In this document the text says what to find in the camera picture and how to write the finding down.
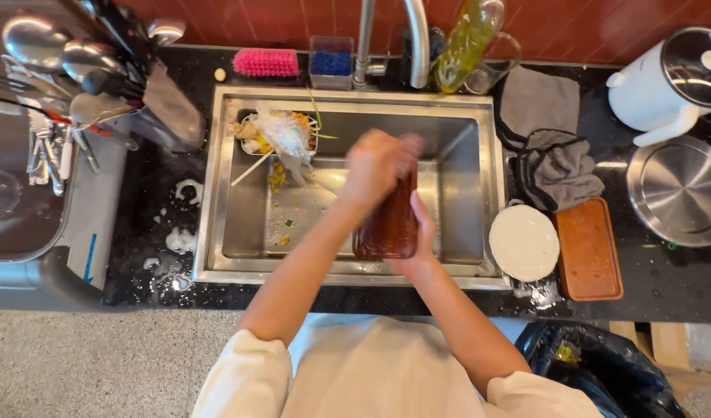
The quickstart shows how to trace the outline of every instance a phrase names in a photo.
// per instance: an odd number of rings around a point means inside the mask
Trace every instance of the sink basin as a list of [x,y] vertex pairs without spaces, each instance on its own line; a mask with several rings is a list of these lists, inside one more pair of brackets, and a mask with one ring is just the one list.
[[[193,279],[263,283],[336,199],[347,175],[345,155],[370,128],[425,139],[418,193],[434,217],[434,252],[463,289],[510,289],[489,249],[489,228],[504,208],[502,147],[494,135],[490,98],[371,91],[313,91],[322,121],[311,174],[300,186],[287,173],[273,193],[275,156],[234,187],[257,160],[230,133],[259,104],[314,117],[305,89],[218,86],[209,140]],[[338,286],[407,286],[380,260],[361,260],[343,242],[324,280]]]

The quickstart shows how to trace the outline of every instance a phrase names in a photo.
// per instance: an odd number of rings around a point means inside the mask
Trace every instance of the person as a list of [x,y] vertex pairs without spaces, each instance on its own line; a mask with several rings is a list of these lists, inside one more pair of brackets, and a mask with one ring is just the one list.
[[354,144],[338,199],[260,287],[192,416],[601,416],[582,392],[531,374],[443,269],[432,252],[435,224],[416,191],[417,251],[386,262],[411,281],[438,327],[370,317],[300,332],[342,242],[419,156],[418,142],[372,130]]

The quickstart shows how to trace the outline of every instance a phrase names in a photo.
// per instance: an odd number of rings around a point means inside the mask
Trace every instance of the pink scrub brush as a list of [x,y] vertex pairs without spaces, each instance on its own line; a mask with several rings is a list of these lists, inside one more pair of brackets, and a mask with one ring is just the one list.
[[296,77],[299,63],[293,49],[245,48],[231,61],[234,70],[247,77]]

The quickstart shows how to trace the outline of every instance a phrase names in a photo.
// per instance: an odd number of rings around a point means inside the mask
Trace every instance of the red tile wall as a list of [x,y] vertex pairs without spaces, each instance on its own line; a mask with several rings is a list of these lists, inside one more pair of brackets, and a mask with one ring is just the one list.
[[[184,18],[182,42],[307,49],[309,36],[358,42],[359,0],[123,0],[146,21]],[[447,33],[464,0],[423,0],[428,20]],[[503,31],[524,60],[627,64],[685,24],[711,27],[711,0],[506,0]],[[402,0],[376,0],[371,50],[401,52]]]

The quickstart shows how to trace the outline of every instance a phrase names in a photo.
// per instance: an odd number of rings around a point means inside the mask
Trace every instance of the rice cooker lid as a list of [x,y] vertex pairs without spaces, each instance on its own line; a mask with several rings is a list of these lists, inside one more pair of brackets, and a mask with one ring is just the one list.
[[711,51],[711,29],[684,27],[670,35],[662,45],[662,71],[685,100],[697,106],[711,108],[711,70],[702,62],[702,55]]

